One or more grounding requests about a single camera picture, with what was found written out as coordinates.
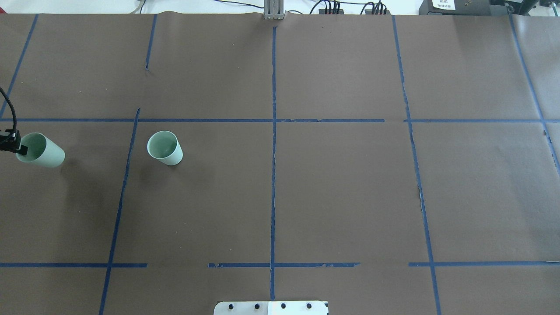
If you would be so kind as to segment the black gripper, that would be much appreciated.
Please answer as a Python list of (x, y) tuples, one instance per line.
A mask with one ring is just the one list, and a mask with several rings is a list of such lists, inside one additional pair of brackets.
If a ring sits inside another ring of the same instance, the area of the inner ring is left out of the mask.
[(28, 147), (21, 145), (21, 136), (17, 129), (6, 129), (0, 132), (0, 151), (16, 152), (25, 156)]

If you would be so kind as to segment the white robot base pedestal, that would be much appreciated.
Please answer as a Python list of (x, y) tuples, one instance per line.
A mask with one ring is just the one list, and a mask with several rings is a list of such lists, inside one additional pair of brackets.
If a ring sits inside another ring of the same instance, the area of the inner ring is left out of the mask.
[(326, 301), (222, 301), (214, 315), (328, 315)]

